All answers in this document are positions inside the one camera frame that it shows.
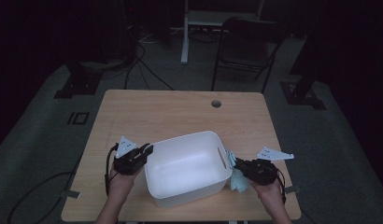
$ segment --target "black cable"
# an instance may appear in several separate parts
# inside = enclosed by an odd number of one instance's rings
[[[141,72],[141,77],[143,78],[143,81],[145,82],[146,87],[148,88],[148,90],[150,90],[149,84],[148,84],[148,82],[146,81],[145,76],[143,75],[141,65],[138,64],[138,67],[139,67],[139,71]]]
[[[22,198],[16,203],[16,205],[11,209],[11,212],[10,214],[8,215],[7,217],[7,224],[10,224],[11,223],[11,219],[12,219],[12,216],[14,214],[14,212],[17,210],[17,208],[20,206],[20,204],[32,193],[34,192],[36,189],[40,188],[42,185],[46,184],[48,181],[58,177],[58,176],[61,176],[61,175],[74,175],[75,173],[74,172],[63,172],[63,173],[59,173],[57,175],[53,175],[47,179],[45,179],[44,181],[42,181],[39,185],[37,185],[36,187],[34,187],[33,189],[29,190],[24,196],[22,196]],[[60,202],[62,198],[60,197],[57,202],[52,206],[52,208],[48,211],[48,213],[43,216],[41,219],[39,219],[36,223],[40,223],[41,221],[43,221],[46,217],[49,216],[49,214],[54,210],[54,208],[58,205],[58,203]]]
[[[305,216],[313,223],[313,224],[317,224],[317,222],[314,221],[313,218],[311,218],[311,216],[308,215],[308,213],[302,208],[300,207],[300,210],[302,211],[303,214],[305,214]]]
[[[62,172],[62,173],[59,173],[57,175],[52,175],[51,177],[45,179],[44,181],[42,181],[40,184],[38,184],[36,187],[34,187],[33,189],[29,190],[26,194],[24,194],[22,196],[22,198],[16,203],[16,205],[14,205],[14,207],[11,209],[10,211],[10,214],[8,215],[7,217],[7,224],[11,224],[11,219],[14,215],[14,212],[17,210],[17,208],[21,205],[21,203],[32,193],[34,192],[36,189],[40,188],[41,186],[43,186],[44,184],[46,184],[47,182],[49,182],[50,180],[58,177],[58,176],[62,176],[62,175],[70,175],[69,178],[67,179],[66,181],[66,185],[65,185],[65,188],[64,190],[67,190],[69,188],[69,184],[70,184],[70,181],[72,179],[72,176],[76,173],[76,169],[78,167],[78,164],[80,163],[80,160],[81,160],[81,156],[78,158],[78,162],[75,164],[75,166],[73,167],[73,170],[71,172]],[[54,209],[57,207],[57,205],[59,204],[59,202],[61,201],[61,199],[63,198],[62,195],[60,195],[60,197],[58,198],[58,200],[55,202],[55,204],[52,206],[52,208],[41,218],[39,219],[37,222],[35,222],[35,224],[38,224],[38,223],[41,223],[44,219],[46,219],[51,213],[52,211],[54,211]]]
[[[135,67],[135,65],[137,64],[137,63],[142,63],[149,71],[150,71],[150,73],[152,74],[152,75],[154,75],[157,79],[159,79],[165,86],[167,86],[171,91],[173,91],[174,89],[170,86],[170,85],[168,85],[168,83],[166,83],[164,80],[162,80],[159,76],[157,76],[153,71],[151,71],[151,69],[142,61],[142,58],[143,58],[143,56],[145,56],[145,52],[146,52],[146,50],[145,50],[145,48],[142,46],[142,45],[140,45],[139,43],[137,44],[141,49],[142,49],[142,55],[140,56],[140,57],[138,57],[137,55],[135,55],[135,57],[136,57],[136,61],[134,62],[134,64],[130,67],[130,69],[128,70],[128,72],[127,72],[127,75],[126,75],[126,77],[125,77],[125,82],[124,82],[124,89],[125,90],[127,90],[127,84],[128,84],[128,81],[129,81],[129,79],[130,79],[130,73],[131,73],[131,71],[133,70],[133,68]]]
[[[112,178],[109,179],[109,161],[110,161],[110,155],[112,154],[113,151],[116,151],[119,146],[119,143],[116,143],[116,146],[112,147],[109,152],[107,153],[106,157],[106,172],[105,172],[105,190],[106,190],[106,195],[109,194],[109,183],[115,177],[117,174],[113,175]]]
[[[145,49],[142,48],[142,55],[140,58],[143,58],[144,56],[145,56]],[[130,79],[130,73],[133,70],[133,68],[136,66],[136,64],[139,63],[139,60],[140,60],[140,58],[137,57],[136,55],[135,55],[135,57],[137,58],[137,60],[134,61],[133,65],[131,65],[131,67],[128,69],[127,75],[125,76],[125,81],[124,81],[124,89],[125,90],[127,90],[127,84],[128,84],[129,79]]]
[[[277,179],[281,185],[282,202],[285,203],[287,201],[287,197],[285,196],[285,176],[279,169],[277,169],[277,172],[282,175],[282,180],[279,178],[279,175],[277,175]]]

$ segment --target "dark floor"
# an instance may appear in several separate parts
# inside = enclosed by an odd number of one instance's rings
[[[209,91],[217,44],[192,41],[186,65],[180,64],[181,44],[178,34],[171,36],[169,44],[145,39],[143,62],[177,91]],[[282,150],[295,155],[287,165],[293,184],[301,189],[297,195],[304,213],[294,223],[383,223],[383,187],[330,89],[319,82],[313,85],[326,110],[287,104],[280,81],[300,78],[289,73],[303,44],[292,37],[286,40],[264,94]],[[98,65],[88,64],[95,69]],[[253,76],[235,77],[234,73],[222,71],[217,91],[260,90],[261,79],[254,82]],[[123,89],[126,74],[124,70],[106,72],[95,95],[72,99],[53,99],[68,79],[64,66],[47,78],[0,146],[0,223],[6,223],[10,215],[11,223],[33,223],[46,214],[42,223],[64,223],[64,199],[59,200],[59,195],[71,175],[48,180],[20,200],[49,177],[73,170],[105,91]],[[168,90],[140,63],[130,73],[128,89],[148,86]],[[73,124],[69,122],[72,113],[89,116],[84,124]]]

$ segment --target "chair leg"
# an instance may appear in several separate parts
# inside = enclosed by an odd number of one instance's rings
[[[215,89],[216,74],[218,72],[218,66],[219,66],[219,60],[217,58],[217,60],[215,61],[214,76],[212,77],[211,91]]]
[[[271,73],[271,69],[273,68],[273,64],[274,64],[274,60],[270,63],[270,66],[268,67],[267,75],[266,75],[266,77],[264,79],[264,83],[263,83],[263,86],[262,86],[261,94],[264,94],[264,90],[265,90],[265,87],[267,85],[268,78],[270,77],[270,73]]]
[[[258,77],[261,75],[261,73],[264,71],[265,68],[261,69],[261,71],[259,71],[258,75],[256,75],[255,77],[255,80],[258,79]]]

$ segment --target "desk leg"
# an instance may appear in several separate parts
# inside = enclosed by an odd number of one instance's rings
[[[256,17],[258,18],[258,21],[261,19],[263,5],[264,5],[264,0],[259,0],[258,11],[256,12],[257,13]]]
[[[180,63],[186,64],[188,63],[188,55],[189,55],[189,0],[185,0],[185,25],[183,31],[183,47],[182,47],[182,55],[180,58]]]

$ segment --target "hand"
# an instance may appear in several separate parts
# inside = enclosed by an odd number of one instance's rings
[[[278,180],[273,184],[262,186],[249,180],[249,184],[256,190],[265,211],[276,224],[291,223],[291,219],[282,202],[281,185]]]
[[[134,185],[134,180],[141,170],[142,168],[133,175],[121,175],[113,170],[112,164],[109,178],[111,179],[109,182],[109,193],[104,208],[102,208],[101,213],[95,220],[95,224],[116,223],[122,205],[127,200],[127,196]]]
[[[112,164],[109,178],[109,193],[107,195],[108,199],[116,200],[118,203],[124,204],[131,188],[134,186],[134,181],[141,170],[142,168],[133,175],[121,175],[113,169]]]

